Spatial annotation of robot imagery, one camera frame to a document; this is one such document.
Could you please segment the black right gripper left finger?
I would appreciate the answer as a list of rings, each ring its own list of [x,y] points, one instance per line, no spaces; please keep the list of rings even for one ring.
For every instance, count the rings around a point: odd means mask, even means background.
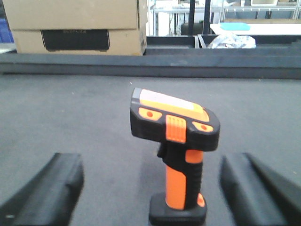
[[[82,156],[55,153],[0,206],[2,226],[67,226],[84,186]]]

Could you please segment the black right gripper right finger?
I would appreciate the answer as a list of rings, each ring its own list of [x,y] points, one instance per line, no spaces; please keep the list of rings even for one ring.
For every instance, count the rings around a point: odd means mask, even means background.
[[[220,185],[238,226],[301,224],[301,187],[249,153],[223,156]]]

